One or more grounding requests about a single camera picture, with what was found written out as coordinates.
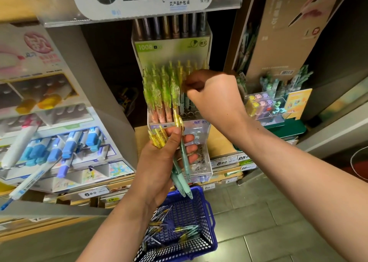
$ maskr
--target floor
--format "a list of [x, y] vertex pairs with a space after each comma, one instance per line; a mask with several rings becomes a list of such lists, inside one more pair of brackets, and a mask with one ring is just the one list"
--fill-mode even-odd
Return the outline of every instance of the floor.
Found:
[[[205, 197], [215, 214], [219, 245], [195, 262], [344, 261], [264, 175], [241, 186], [218, 186]], [[74, 262], [102, 221], [0, 243], [0, 261]]]

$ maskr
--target right hand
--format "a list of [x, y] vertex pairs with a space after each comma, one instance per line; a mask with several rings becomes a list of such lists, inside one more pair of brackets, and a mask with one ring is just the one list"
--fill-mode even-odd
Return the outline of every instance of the right hand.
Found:
[[247, 117], [235, 76], [200, 69], [190, 74], [184, 89], [200, 114], [226, 133]]

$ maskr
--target shopping basket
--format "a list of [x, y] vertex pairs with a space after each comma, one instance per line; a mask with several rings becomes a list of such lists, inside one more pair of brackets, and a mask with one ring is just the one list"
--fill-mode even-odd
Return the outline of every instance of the shopping basket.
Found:
[[184, 242], [178, 242], [178, 235], [171, 230], [163, 229], [156, 235], [156, 239], [163, 246], [148, 244], [144, 250], [138, 250], [135, 262], [168, 262], [192, 260], [195, 257], [217, 249], [217, 240], [214, 234], [214, 214], [210, 204], [205, 200], [200, 186], [191, 188], [193, 199], [183, 197], [179, 191], [170, 192], [163, 205], [172, 206], [167, 214], [167, 220], [175, 226], [198, 225], [199, 236]]

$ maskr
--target brown cardboard box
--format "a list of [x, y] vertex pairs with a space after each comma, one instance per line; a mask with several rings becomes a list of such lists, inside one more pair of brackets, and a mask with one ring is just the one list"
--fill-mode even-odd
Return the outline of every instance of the brown cardboard box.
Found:
[[291, 79], [302, 67], [336, 0], [266, 0], [247, 82], [267, 72]]

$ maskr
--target left hand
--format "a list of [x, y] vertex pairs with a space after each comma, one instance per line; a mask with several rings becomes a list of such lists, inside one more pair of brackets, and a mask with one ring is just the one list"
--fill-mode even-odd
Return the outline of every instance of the left hand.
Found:
[[[138, 161], [136, 176], [129, 191], [136, 193], [150, 210], [154, 211], [163, 203], [168, 192], [170, 191], [172, 180], [170, 178], [173, 156], [177, 158], [180, 154], [176, 150], [180, 145], [182, 138], [182, 130], [179, 127], [169, 127], [166, 130], [169, 139], [162, 149], [156, 148], [149, 141], [140, 154]], [[184, 136], [184, 143], [194, 140], [194, 135], [188, 134]], [[187, 153], [193, 153], [188, 157], [189, 163], [193, 163], [198, 159], [198, 155], [194, 153], [198, 149], [196, 144], [186, 147]]]

